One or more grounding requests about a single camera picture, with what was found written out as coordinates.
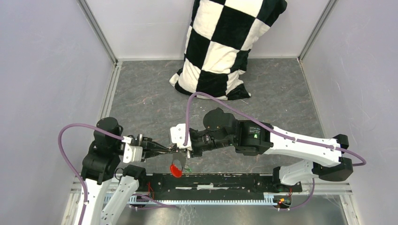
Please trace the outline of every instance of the checkered pillow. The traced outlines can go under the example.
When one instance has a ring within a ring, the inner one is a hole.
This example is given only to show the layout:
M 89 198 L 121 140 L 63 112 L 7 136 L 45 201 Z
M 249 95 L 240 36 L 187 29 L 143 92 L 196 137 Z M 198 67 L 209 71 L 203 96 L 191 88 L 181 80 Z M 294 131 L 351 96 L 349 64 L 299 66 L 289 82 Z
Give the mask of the checkered pillow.
M 195 0 L 184 66 L 170 79 L 183 94 L 202 91 L 221 100 L 251 96 L 239 75 L 261 35 L 286 9 L 285 0 Z

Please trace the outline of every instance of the gray mat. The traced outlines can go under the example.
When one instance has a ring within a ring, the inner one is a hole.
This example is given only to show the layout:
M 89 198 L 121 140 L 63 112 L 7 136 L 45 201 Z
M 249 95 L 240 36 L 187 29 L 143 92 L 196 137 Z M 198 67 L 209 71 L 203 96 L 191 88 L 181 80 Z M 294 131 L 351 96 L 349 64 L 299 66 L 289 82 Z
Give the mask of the gray mat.
M 123 62 L 110 116 L 124 127 L 124 135 L 143 133 L 160 144 L 169 145 L 170 127 L 184 123 L 188 96 L 177 92 L 168 80 L 182 65 L 182 60 Z M 296 59 L 251 59 L 240 79 L 252 97 L 227 101 L 227 104 L 282 129 L 322 137 Z M 218 106 L 211 100 L 195 99 L 191 107 L 191 127 L 203 130 L 204 115 Z M 158 156 L 137 165 L 149 173 L 169 173 L 171 159 L 171 155 Z M 193 173 L 270 173 L 274 167 L 297 161 L 299 159 L 281 155 L 243 156 L 228 147 L 204 152 L 202 157 L 187 160 L 187 165 Z

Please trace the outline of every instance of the purple cable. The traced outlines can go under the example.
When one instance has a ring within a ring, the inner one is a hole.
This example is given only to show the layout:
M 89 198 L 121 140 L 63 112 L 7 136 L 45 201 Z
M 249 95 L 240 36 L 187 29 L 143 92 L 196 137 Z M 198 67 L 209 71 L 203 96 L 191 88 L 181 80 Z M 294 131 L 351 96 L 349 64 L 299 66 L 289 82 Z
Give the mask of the purple cable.
M 142 195 L 142 194 L 133 194 L 132 196 L 140 196 L 141 198 L 144 198 L 146 200 L 149 200 L 149 201 L 154 202 L 159 205 L 159 206 L 150 207 L 150 208 L 137 208 L 137 210 L 151 210 L 151 209 L 159 209 L 159 208 L 176 208 L 177 207 L 175 205 L 166 205 L 166 204 L 160 203 L 157 200 L 152 199 L 152 198 L 150 198 L 146 195 Z
M 315 179 L 312 178 L 312 190 L 311 190 L 310 195 L 308 196 L 308 198 L 303 203 L 301 203 L 300 205 L 296 205 L 296 206 L 288 208 L 288 209 L 279 209 L 279 211 L 290 211 L 290 210 L 295 210 L 295 209 L 298 209 L 300 207 L 305 206 L 312 199 L 312 196 L 314 195 L 314 191 L 315 191 Z
M 226 108 L 230 109 L 231 111 L 233 111 L 233 112 L 235 112 L 235 113 L 237 113 L 237 114 L 239 114 L 239 115 L 241 115 L 241 116 L 244 116 L 244 117 L 248 118 L 248 119 L 251 120 L 252 122 L 254 122 L 254 123 L 256 123 L 257 125 L 259 125 L 260 127 L 264 128 L 264 129 L 266 129 L 267 131 L 269 131 L 269 132 L 271 132 L 271 133 L 273 133 L 273 134 L 275 134 L 275 135 L 278 135 L 278 136 L 280 136 L 280 137 L 286 138 L 286 139 L 291 140 L 291 141 L 294 141 L 294 140 L 295 140 L 295 141 L 297 141 L 297 142 L 304 143 L 304 144 L 315 145 L 315 146 L 324 147 L 324 148 L 328 148 L 328 149 L 332 149 L 332 150 L 334 149 L 334 146 L 333 146 L 333 145 L 327 145 L 327 144 L 322 144 L 322 143 L 316 143 L 316 142 L 307 141 L 307 140 L 303 140 L 303 139 L 297 139 L 297 140 L 296 140 L 294 137 L 291 137 L 291 136 L 288 136 L 288 135 L 279 133 L 279 132 L 277 132 L 277 131 L 274 131 L 273 129 L 271 129 L 271 128 L 265 126 L 264 124 L 262 124 L 260 121 L 256 120 L 255 118 L 253 118 L 253 117 L 251 117 L 251 116 L 249 116 L 249 115 L 246 115 L 246 114 L 244 114 L 243 112 L 240 112 L 239 110 L 234 109 L 234 108 L 232 108 L 231 106 L 229 106 L 229 105 L 223 103 L 222 101 L 220 101 L 220 100 L 214 98 L 213 96 L 211 96 L 211 95 L 209 95 L 209 94 L 206 94 L 206 93 L 203 93 L 203 92 L 195 92 L 195 93 L 193 93 L 193 94 L 189 97 L 189 99 L 188 99 L 188 105 L 187 105 L 187 109 L 186 109 L 186 112 L 185 112 L 185 140 L 184 140 L 184 146 L 186 146 L 187 143 L 188 143 L 188 134 L 189 134 L 189 114 L 190 114 L 190 109 L 191 109 L 191 103 L 192 103 L 193 98 L 196 97 L 197 95 L 205 96 L 205 97 L 207 97 L 207 98 L 209 98 L 209 99 L 211 99 L 211 100 L 213 100 L 213 101 L 215 101 L 215 102 L 217 102 L 217 103 L 219 103 L 219 104 L 225 106 Z M 366 160 L 365 160 L 363 157 L 361 157 L 360 155 L 358 155 L 357 153 L 355 153 L 355 152 L 352 152 L 352 151 L 347 150 L 347 149 L 339 148 L 339 147 L 336 147 L 336 150 L 341 151 L 341 152 L 348 153 L 348 154 L 350 154 L 350 155 L 353 155 L 353 156 L 355 156 L 356 158 L 358 158 L 359 160 L 362 161 L 361 163 L 355 163 L 355 164 L 353 164 L 353 166 L 360 166 L 360 165 L 365 165 L 365 164 L 366 164 Z
M 114 135 L 114 134 L 112 134 L 110 132 L 107 132 L 107 131 L 105 131 L 103 129 L 100 129 L 98 127 L 94 127 L 94 126 L 91 126 L 91 125 L 88 125 L 88 124 L 84 124 L 84 123 L 72 123 L 72 124 L 69 124 L 69 125 L 65 126 L 64 128 L 62 128 L 62 130 L 58 134 L 58 147 L 60 148 L 61 155 L 62 155 L 63 159 L 65 160 L 66 164 L 68 164 L 69 168 L 73 171 L 73 173 L 77 176 L 77 178 L 79 179 L 80 183 L 82 184 L 83 193 L 84 193 L 84 203 L 86 203 L 87 202 L 87 198 L 88 198 L 87 185 L 86 185 L 85 181 L 83 180 L 83 178 L 80 176 L 79 172 L 74 168 L 72 163 L 69 161 L 69 159 L 66 156 L 65 151 L 64 151 L 64 149 L 62 147 L 62 134 L 63 134 L 63 132 L 65 132 L 65 130 L 67 130 L 68 128 L 71 128 L 71 127 L 90 128 L 90 129 L 96 130 L 98 132 L 101 132 L 101 133 L 103 133 L 105 135 L 108 135 L 110 137 L 113 137 L 113 138 L 116 138 L 116 139 L 119 139 L 119 140 L 123 140 L 123 138 L 120 137 L 120 136 Z M 85 211 L 86 211 L 86 204 L 83 204 L 82 213 L 80 214 L 78 225 L 82 224 Z

